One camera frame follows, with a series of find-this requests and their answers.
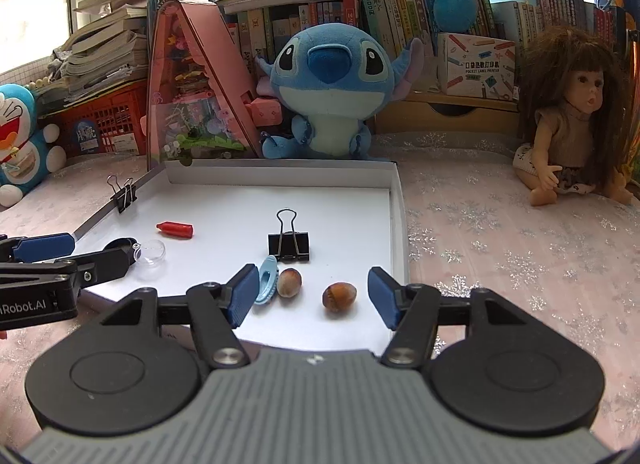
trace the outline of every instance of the doll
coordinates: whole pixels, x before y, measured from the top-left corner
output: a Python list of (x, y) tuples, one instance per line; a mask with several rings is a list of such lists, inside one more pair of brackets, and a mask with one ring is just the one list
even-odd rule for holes
[(533, 206), (558, 194), (599, 192), (631, 202), (625, 161), (630, 113), (618, 61), (597, 38), (575, 28), (541, 34), (526, 51), (520, 123), (526, 143), (513, 168), (531, 190)]

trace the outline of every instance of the white cardboard box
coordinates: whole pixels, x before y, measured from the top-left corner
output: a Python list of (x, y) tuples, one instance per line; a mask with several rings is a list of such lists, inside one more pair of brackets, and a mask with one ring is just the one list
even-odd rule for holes
[[(276, 213), (291, 208), (298, 213), (296, 231), (308, 232), (310, 242), (310, 261), (290, 265), (302, 274), (302, 292), (290, 301), (275, 297), (267, 306), (254, 306), (236, 329), (238, 338), (248, 345), (375, 354), (388, 344), (391, 333), (369, 301), (367, 274), (381, 266), (400, 284), (408, 283), (406, 218), (395, 164), (238, 159), (183, 167), (169, 161), (136, 188), (137, 200), (123, 213), (111, 203), (78, 229), (75, 253), (101, 250), (120, 237), (141, 243), (160, 238), (166, 258), (158, 269), (134, 264), (124, 278), (87, 288), (81, 301), (90, 307), (104, 310), (139, 287), (155, 287), (161, 297), (184, 295), (202, 282), (228, 281), (244, 264), (259, 267), (268, 254), (268, 234), (280, 232)], [(162, 237), (156, 224), (163, 221), (192, 224), (193, 238)], [(348, 314), (335, 319), (321, 297), (340, 281), (355, 285), (358, 295)], [(184, 327), (164, 333), (193, 346)]]
[(515, 43), (498, 38), (438, 34), (438, 82), (449, 96), (511, 101)]

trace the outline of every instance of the hazelnut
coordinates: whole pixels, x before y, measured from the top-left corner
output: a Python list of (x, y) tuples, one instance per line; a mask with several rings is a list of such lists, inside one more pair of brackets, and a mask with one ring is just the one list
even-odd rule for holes
[(285, 269), (278, 277), (278, 294), (283, 298), (293, 298), (300, 292), (302, 276), (292, 267)]
[(331, 284), (322, 294), (322, 305), (332, 313), (346, 311), (356, 301), (357, 290), (346, 282)]

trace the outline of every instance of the screw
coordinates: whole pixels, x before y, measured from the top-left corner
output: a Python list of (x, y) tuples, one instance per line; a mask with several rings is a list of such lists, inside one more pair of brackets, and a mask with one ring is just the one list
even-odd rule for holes
[(399, 347), (389, 352), (389, 361), (396, 365), (410, 365), (415, 361), (415, 351), (408, 347)]
[(237, 365), (242, 361), (244, 354), (238, 349), (233, 347), (225, 347), (223, 349), (216, 350), (213, 354), (213, 361), (219, 365)]

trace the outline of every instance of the blue plush ball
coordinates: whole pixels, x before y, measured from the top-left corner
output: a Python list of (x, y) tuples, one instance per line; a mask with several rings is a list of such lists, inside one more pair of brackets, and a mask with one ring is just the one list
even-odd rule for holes
[(435, 0), (433, 18), (441, 31), (465, 33), (476, 21), (476, 0)]

